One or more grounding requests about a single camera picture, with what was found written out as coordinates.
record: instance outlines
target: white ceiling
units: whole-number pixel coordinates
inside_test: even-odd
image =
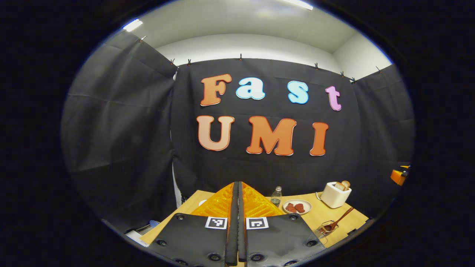
[[[133,30],[154,48],[193,37],[247,33],[294,40],[329,53],[356,31],[332,15],[282,0],[176,0],[139,18]]]

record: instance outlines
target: white plate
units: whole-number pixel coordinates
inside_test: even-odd
[[[300,214],[300,215],[304,215],[312,209],[312,205],[308,201],[305,201],[305,200],[288,200],[282,206],[282,209],[287,213],[291,213],[290,211],[285,209],[289,203],[292,203],[294,205],[294,207],[297,204],[303,204],[304,205],[305,212],[300,213],[300,212],[297,211],[297,213]]]

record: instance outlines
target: orange letter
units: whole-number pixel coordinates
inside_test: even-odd
[[[292,150],[292,135],[294,133],[294,127],[297,125],[296,121],[293,119],[282,119],[275,128],[275,131],[272,131],[265,117],[252,116],[249,118],[249,122],[252,124],[252,137],[251,146],[246,149],[247,153],[262,153],[260,146],[260,141],[262,140],[267,154],[272,152],[277,141],[279,141],[279,144],[274,150],[276,155],[290,156],[294,154]]]
[[[196,120],[198,121],[198,141],[202,147],[214,151],[221,151],[228,147],[231,135],[231,123],[234,122],[233,117],[221,116],[218,118],[218,121],[221,122],[221,140],[219,142],[213,142],[209,137],[211,123],[214,121],[213,117],[198,116]]]
[[[216,105],[217,103],[221,102],[221,99],[216,97],[216,92],[218,92],[219,95],[223,95],[224,92],[226,92],[226,84],[219,82],[218,85],[216,85],[217,81],[225,81],[230,83],[231,75],[223,74],[201,80],[201,83],[203,83],[205,87],[203,100],[201,101],[202,106]]]
[[[315,139],[313,140],[313,148],[310,151],[312,156],[323,156],[325,155],[325,133],[328,130],[328,124],[325,123],[314,123],[312,127],[315,129]]]

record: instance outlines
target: ceiling light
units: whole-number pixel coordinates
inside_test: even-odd
[[[143,24],[143,22],[141,22],[139,19],[136,19],[136,20],[132,21],[131,23],[125,25],[123,27],[123,29],[126,30],[126,31],[132,31],[132,30],[134,30],[135,28],[137,28],[138,26],[140,26],[142,24]]]
[[[303,7],[304,9],[308,9],[308,10],[314,9],[314,7],[312,7],[311,5],[309,5],[305,2],[302,2],[300,0],[283,0],[283,1],[292,3],[292,4],[297,5],[299,7]]]

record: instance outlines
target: white wall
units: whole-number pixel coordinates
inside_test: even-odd
[[[363,78],[391,65],[390,60],[361,33],[356,33],[333,53],[346,77]]]
[[[295,62],[340,73],[335,57],[321,49],[279,37],[256,34],[217,34],[171,43],[157,50],[175,65],[220,59],[264,58]]]

